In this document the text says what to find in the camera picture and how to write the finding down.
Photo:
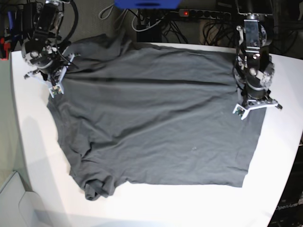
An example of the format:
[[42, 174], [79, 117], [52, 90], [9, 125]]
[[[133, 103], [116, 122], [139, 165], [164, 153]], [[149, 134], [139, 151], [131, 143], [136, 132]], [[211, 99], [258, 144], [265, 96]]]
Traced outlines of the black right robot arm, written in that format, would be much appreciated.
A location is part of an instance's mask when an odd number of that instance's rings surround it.
[[[59, 9], [70, 4], [74, 12], [74, 22], [68, 35], [62, 39], [59, 31], [64, 18], [64, 10]], [[21, 54], [25, 63], [35, 70], [24, 75], [24, 79], [34, 78], [45, 84], [52, 98], [64, 94], [63, 78], [77, 56], [65, 54], [71, 45], [70, 38], [75, 32], [79, 20], [77, 6], [72, 0], [47, 0], [42, 6], [33, 34], [29, 41], [22, 44]]]

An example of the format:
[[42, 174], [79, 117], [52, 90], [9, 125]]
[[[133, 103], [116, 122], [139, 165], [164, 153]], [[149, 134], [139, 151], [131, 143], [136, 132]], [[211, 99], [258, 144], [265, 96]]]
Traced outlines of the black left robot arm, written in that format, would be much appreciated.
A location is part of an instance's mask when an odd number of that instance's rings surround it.
[[237, 0], [238, 44], [232, 69], [238, 86], [239, 102], [233, 113], [242, 120], [253, 110], [276, 107], [270, 97], [275, 66], [269, 53], [274, 38], [273, 4], [270, 0]]

